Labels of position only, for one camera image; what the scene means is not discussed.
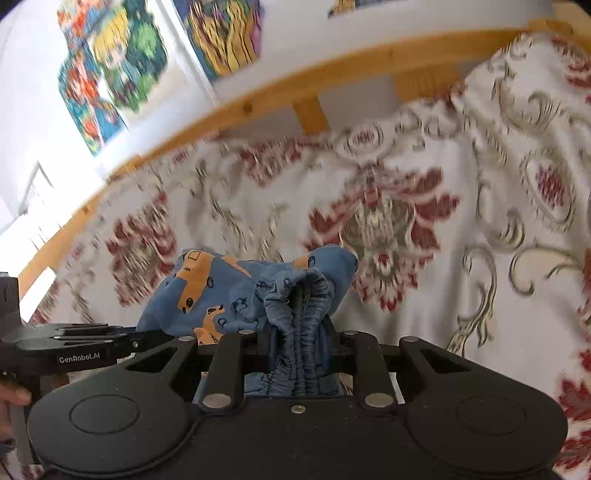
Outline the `left hand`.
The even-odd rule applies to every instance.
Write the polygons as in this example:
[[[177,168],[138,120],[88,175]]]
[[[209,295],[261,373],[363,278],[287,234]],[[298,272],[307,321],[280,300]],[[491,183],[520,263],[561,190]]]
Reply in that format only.
[[[43,377],[41,394],[45,395],[57,388],[70,383],[66,373]],[[1,442],[5,443],[13,438],[12,418],[10,407],[12,405],[24,407],[31,403],[32,394],[20,384],[13,376],[1,375]]]

